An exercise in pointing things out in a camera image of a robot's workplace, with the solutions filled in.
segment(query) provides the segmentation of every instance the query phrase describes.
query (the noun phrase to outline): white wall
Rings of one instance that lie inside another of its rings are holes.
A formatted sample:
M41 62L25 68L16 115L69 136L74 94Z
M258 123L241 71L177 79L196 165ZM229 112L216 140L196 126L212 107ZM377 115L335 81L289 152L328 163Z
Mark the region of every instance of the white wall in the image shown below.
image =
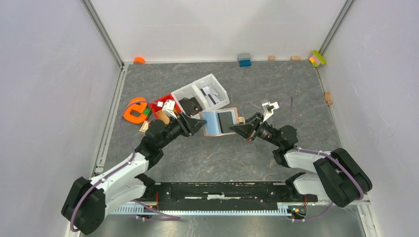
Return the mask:
M373 182L385 237L417 236L418 9L417 0L356 1L320 69L343 145Z
M308 58L345 0L92 0L124 61Z
M60 237L118 76L79 0L0 1L0 236Z

